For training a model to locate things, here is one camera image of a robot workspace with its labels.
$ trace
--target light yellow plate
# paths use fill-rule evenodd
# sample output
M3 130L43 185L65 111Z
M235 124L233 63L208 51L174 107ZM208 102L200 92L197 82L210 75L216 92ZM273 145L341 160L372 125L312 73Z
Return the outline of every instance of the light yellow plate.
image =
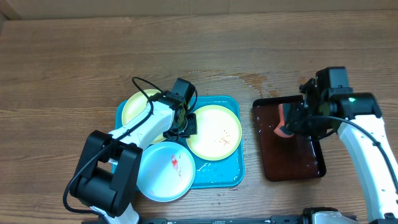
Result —
M242 127L236 115L224 106L208 105L197 109L198 134L187 139L195 155L209 161L230 156L242 138Z
M159 90L153 90L153 89L144 90L144 92L148 96L153 96L156 93L160 93ZM128 122L130 122L133 118L139 115L145 109L146 106L147 106L147 98L144 96L144 94L142 94L140 91L134 94L132 97L130 97L129 100L127 100L126 104L124 105L122 111L122 124L125 125ZM163 137L163 134L160 134L155 138L152 144L156 144L164 140L165 138Z

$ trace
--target wooden surface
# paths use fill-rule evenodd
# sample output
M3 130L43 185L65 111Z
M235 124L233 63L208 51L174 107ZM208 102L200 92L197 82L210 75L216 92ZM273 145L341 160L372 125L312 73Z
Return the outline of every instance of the wooden surface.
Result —
M0 222L79 223L62 205L85 139L114 128L116 107L144 77L170 89L229 95L241 110L245 176L235 188L191 190L143 217L243 218L331 206L366 221L353 163L336 136L322 141L321 179L264 178L251 105L298 93L327 66L345 65L355 91L375 94L398 149L398 11L7 21L0 36ZM70 197L71 205L84 208Z

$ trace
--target blue plastic tray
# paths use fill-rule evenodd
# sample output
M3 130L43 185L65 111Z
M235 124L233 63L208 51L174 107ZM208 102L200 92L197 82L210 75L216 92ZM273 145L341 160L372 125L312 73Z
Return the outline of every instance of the blue plastic tray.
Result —
M116 110L115 129L122 126L122 111L127 100L122 102ZM220 105L230 109L240 120L239 105L230 96L199 96L194 111L206 105ZM178 140L178 143L189 150L185 139ZM238 185L244 177L243 160L243 141L229 157L220 161L207 161L197 157L191 152L197 172L191 189L211 188L211 187L233 187Z

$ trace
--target wooden table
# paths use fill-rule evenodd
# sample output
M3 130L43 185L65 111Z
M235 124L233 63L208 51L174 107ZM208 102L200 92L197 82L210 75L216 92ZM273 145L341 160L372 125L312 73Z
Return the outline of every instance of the wooden table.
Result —
M137 92L134 75L165 90L182 77L199 95L234 97L246 167L235 189L191 190L170 203L138 194L134 207L143 217L269 217L330 206L365 222L353 163L336 136L322 141L327 173L321 179L269 182L260 163L252 102L295 95L317 70L336 65L347 67L355 91L375 94L397 153L398 11L6 22L0 36L0 222L93 218L66 211L62 193L87 135L112 130L117 105Z

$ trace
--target wood grain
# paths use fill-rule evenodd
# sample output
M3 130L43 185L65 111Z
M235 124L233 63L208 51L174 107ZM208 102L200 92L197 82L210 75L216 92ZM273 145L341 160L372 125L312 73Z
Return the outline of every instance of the wood grain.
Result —
M182 77L199 95L234 97L246 168L233 189L191 190L170 203L138 194L134 208L143 217L268 217L331 206L365 222L353 163L336 136L322 141L326 176L268 182L252 120L254 100L295 95L317 70L337 65L347 67L356 91L376 95L397 154L398 11L7 21L0 36L0 222L93 218L66 211L62 193L87 135L112 130L117 105L137 91L133 75L165 90Z

